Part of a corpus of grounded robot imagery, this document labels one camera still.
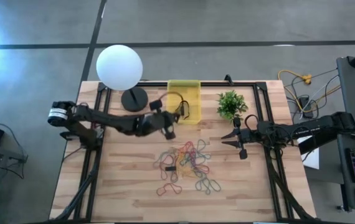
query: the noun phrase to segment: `gray floor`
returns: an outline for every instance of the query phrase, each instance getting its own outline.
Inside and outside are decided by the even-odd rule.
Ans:
[[[99,5],[0,0],[0,44],[87,44]],[[98,37],[99,43],[259,40],[355,40],[355,0],[108,0]],[[135,50],[148,80],[220,80],[225,74],[272,80],[282,69],[316,75],[336,68],[337,57],[355,55],[355,45]],[[0,223],[47,219],[65,147],[47,114],[51,102],[76,99],[86,56],[87,49],[0,50],[0,123],[14,130],[29,155],[25,180],[8,174],[2,181]],[[312,94],[336,74],[315,78],[310,86],[297,84],[298,94]],[[286,84],[292,78],[283,75]],[[98,80],[94,63],[89,80]],[[320,115],[343,109],[337,91]],[[319,218],[355,223],[355,211],[334,209],[341,203],[338,185],[311,177],[309,182]]]

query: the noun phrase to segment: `wooden tabletop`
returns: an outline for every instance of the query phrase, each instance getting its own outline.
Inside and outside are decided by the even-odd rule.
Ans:
[[[276,123],[291,124],[291,116],[281,81],[266,81]],[[78,103],[86,102],[93,108],[98,82],[83,82]],[[149,101],[158,99],[166,87],[146,87]],[[176,124],[176,138],[167,141],[161,133],[144,138],[125,136],[115,129],[107,128],[103,144],[100,171],[97,180],[93,222],[251,222],[275,221],[272,195],[265,163],[263,148],[259,144],[247,144],[246,160],[240,160],[239,151],[232,146],[221,144],[220,137],[232,131],[232,124],[216,113],[217,93],[234,89],[245,98],[249,109],[243,114],[257,114],[252,87],[202,87],[202,120],[197,125]],[[112,91],[109,113],[130,114],[121,105],[122,91]],[[260,95],[264,117],[266,109]],[[251,128],[256,128],[256,119],[249,119]],[[169,149],[180,148],[186,142],[206,142],[203,153],[211,158],[209,179],[221,187],[220,192],[207,195],[197,191],[198,178],[179,178],[176,185],[182,187],[175,194],[169,187],[164,195],[156,190],[170,180],[162,180],[160,170],[153,167],[159,155]],[[67,144],[65,154],[79,147],[79,142]],[[50,217],[59,215],[76,194],[82,170],[84,150],[70,156],[62,164],[59,182],[55,191]],[[283,163],[288,187],[300,205],[315,216],[305,170],[298,148],[284,148]],[[284,203],[281,192],[280,204]]]

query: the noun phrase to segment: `white spherical lamp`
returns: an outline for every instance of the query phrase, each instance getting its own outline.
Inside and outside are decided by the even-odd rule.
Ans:
[[[137,112],[146,107],[147,93],[135,85],[143,74],[139,55],[124,45],[112,45],[98,56],[96,70],[99,79],[112,90],[129,90],[122,94],[123,107]]]

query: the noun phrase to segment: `white paper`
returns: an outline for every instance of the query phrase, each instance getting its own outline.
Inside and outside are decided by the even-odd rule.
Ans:
[[[308,138],[310,138],[311,136],[306,136],[306,137],[302,137],[302,138],[298,138],[297,141],[298,143],[301,143],[305,140],[307,140]],[[305,159],[307,153],[301,155],[302,160]],[[319,169],[319,148],[313,150],[313,152],[311,152],[309,154],[309,156],[306,158],[305,161],[303,161],[303,165],[310,167],[310,168],[314,168],[314,169]]]

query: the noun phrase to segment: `yellow container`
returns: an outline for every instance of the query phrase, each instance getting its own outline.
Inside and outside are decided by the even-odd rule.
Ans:
[[[183,99],[189,103],[189,117],[187,109],[185,115],[180,117],[180,124],[197,124],[201,120],[201,81],[200,80],[170,80],[168,81],[168,92],[178,92]],[[175,94],[169,94],[166,100],[166,110],[174,113],[179,107],[181,98]]]

